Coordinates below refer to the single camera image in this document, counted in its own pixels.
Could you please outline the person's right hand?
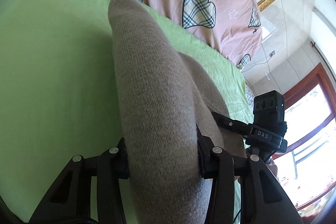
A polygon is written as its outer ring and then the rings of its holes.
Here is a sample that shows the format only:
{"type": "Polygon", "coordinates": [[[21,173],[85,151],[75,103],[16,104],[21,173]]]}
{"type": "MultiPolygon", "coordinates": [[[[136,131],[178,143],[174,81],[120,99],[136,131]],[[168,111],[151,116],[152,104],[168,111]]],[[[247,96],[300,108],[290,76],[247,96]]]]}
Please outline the person's right hand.
{"type": "Polygon", "coordinates": [[[270,158],[266,162],[266,166],[273,173],[273,175],[275,176],[275,178],[278,178],[278,167],[277,167],[277,165],[275,164],[275,162],[273,161],[272,158],[270,158]]]}

